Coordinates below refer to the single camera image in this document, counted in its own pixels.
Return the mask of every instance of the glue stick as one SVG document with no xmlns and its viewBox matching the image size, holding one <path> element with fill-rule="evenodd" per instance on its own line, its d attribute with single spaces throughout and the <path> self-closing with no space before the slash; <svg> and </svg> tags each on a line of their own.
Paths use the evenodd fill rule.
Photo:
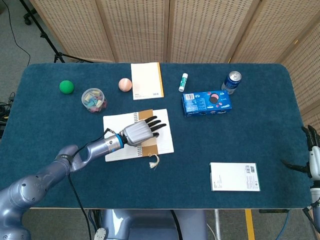
<svg viewBox="0 0 320 240">
<path fill-rule="evenodd" d="M 188 73 L 182 74 L 182 78 L 179 86 L 179 92 L 183 92 L 185 90 L 187 78 L 188 78 Z"/>
</svg>

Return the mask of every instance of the notepad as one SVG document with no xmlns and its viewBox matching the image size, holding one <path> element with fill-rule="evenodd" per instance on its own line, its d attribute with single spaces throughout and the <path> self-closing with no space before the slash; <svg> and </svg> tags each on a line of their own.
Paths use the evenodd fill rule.
<svg viewBox="0 0 320 240">
<path fill-rule="evenodd" d="M 260 191 L 255 163 L 211 162 L 210 180 L 212 191 Z"/>
<path fill-rule="evenodd" d="M 164 97 L 158 62 L 131 64 L 131 79 L 133 100 Z"/>
<path fill-rule="evenodd" d="M 174 145 L 172 142 L 167 109 L 159 109 L 159 110 L 149 109 L 149 110 L 140 111 L 140 112 L 131 112 L 131 113 L 125 113 L 120 115 L 104 116 L 103 127 L 104 127 L 104 130 L 109 128 L 115 131 L 116 133 L 119 133 L 125 127 L 152 116 L 157 116 L 156 120 L 161 120 L 161 123 L 166 124 L 166 126 L 156 131 L 159 133 L 158 137 L 153 137 L 136 147 L 125 144 L 124 148 L 118 151 L 115 151 L 112 154 L 106 155 L 105 161 L 111 162 L 111 161 L 117 161 L 117 160 L 146 157 L 149 154 L 160 155 L 160 154 L 173 153 Z M 112 133 L 107 132 L 104 137 L 108 138 L 111 135 Z"/>
</svg>

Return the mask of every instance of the green ball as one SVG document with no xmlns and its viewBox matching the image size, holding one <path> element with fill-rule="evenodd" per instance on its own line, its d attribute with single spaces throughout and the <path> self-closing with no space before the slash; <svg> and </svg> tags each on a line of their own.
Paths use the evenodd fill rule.
<svg viewBox="0 0 320 240">
<path fill-rule="evenodd" d="M 75 86 L 71 81 L 64 80 L 60 82 L 59 88 L 60 88 L 60 91 L 63 92 L 64 94 L 71 94 L 74 91 Z"/>
</svg>

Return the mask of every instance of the soda can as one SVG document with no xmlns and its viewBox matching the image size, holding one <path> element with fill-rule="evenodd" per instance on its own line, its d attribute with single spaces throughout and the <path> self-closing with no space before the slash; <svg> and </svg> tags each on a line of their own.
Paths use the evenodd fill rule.
<svg viewBox="0 0 320 240">
<path fill-rule="evenodd" d="M 222 83 L 221 90 L 227 90 L 229 95 L 233 94 L 241 81 L 241 77 L 241 73 L 238 71 L 230 72 Z"/>
</svg>

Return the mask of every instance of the white string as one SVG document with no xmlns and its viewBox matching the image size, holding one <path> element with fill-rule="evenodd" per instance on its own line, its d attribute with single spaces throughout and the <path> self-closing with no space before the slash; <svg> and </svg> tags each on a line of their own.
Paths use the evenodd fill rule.
<svg viewBox="0 0 320 240">
<path fill-rule="evenodd" d="M 156 167 L 158 166 L 158 163 L 160 162 L 160 158 L 158 157 L 157 154 L 148 154 L 149 157 L 155 156 L 156 157 L 156 162 L 149 162 L 149 166 L 151 169 L 156 169 Z"/>
<path fill-rule="evenodd" d="M 215 235 L 215 232 L 212 230 L 212 228 L 209 226 L 208 223 L 207 223 L 206 225 L 207 225 L 207 227 L 210 229 L 210 231 L 212 232 L 213 237 L 214 237 L 214 240 L 217 240 L 216 235 Z"/>
</svg>

